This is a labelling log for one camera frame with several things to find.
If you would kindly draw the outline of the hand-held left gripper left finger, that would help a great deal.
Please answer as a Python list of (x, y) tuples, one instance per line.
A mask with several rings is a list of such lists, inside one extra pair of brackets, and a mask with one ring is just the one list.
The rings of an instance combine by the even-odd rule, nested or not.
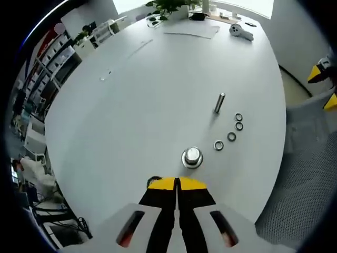
[(174, 227), (176, 179), (149, 185), (139, 203), (129, 203), (103, 221), (92, 239), (63, 252), (167, 252)]

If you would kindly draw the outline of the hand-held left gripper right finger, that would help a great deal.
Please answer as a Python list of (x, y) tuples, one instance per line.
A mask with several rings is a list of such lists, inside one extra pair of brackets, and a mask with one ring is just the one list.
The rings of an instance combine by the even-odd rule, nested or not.
[(187, 252), (292, 252), (259, 237), (254, 223), (216, 203), (202, 182), (179, 178), (177, 199)]

